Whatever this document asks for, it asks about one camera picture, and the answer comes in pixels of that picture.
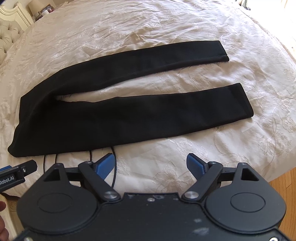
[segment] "upholstered headboard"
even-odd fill
[[[31,24],[32,17],[20,2],[17,2],[13,9],[0,6],[0,65],[8,49]]]
[[[5,21],[0,18],[0,64],[6,57],[6,52],[10,46],[24,32],[16,21]]]

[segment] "lamp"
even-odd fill
[[[46,5],[42,4],[39,0],[32,0],[29,2],[29,8],[35,18],[38,17],[38,12],[41,11],[45,6]]]

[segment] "blue finger pad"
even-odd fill
[[[104,180],[113,170],[114,165],[114,155],[107,155],[107,157],[103,161],[101,161],[100,164],[97,165],[95,172]]]
[[[196,180],[200,179],[206,172],[205,163],[202,159],[190,153],[187,156],[186,164],[188,170],[192,173],[192,175],[196,178]]]
[[[9,168],[11,168],[11,166],[3,167],[3,168],[0,169],[0,172],[1,172],[1,171],[5,171],[5,170],[7,170],[7,169],[9,169]]]

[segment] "wrinkled fabric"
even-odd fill
[[[226,0],[79,0],[38,20],[13,44],[0,67],[1,166],[30,159],[12,157],[7,147],[18,124],[20,97],[44,79],[62,68],[104,55],[195,40],[220,40],[230,61],[59,97],[97,102],[116,96],[185,93],[242,84],[254,110],[252,119],[179,137],[115,146],[115,189],[120,193],[182,193],[195,181],[186,168],[188,153],[228,167],[247,162],[268,181],[295,167],[296,64],[275,38],[237,4]],[[109,152],[109,148],[94,150],[93,160]],[[46,157],[46,169],[54,157]],[[43,157],[33,159],[38,171],[9,194],[22,195],[43,173]],[[88,152],[57,157],[66,167],[86,160]]]
[[[56,99],[222,61],[229,58],[220,41],[188,41],[124,51],[64,68],[21,97],[19,124],[7,150],[14,157],[88,151],[184,135],[252,117],[252,107],[239,83],[98,102]]]

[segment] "human hand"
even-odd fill
[[[5,202],[0,201],[0,212],[6,208]],[[8,231],[5,228],[3,218],[0,216],[0,241],[8,241]]]

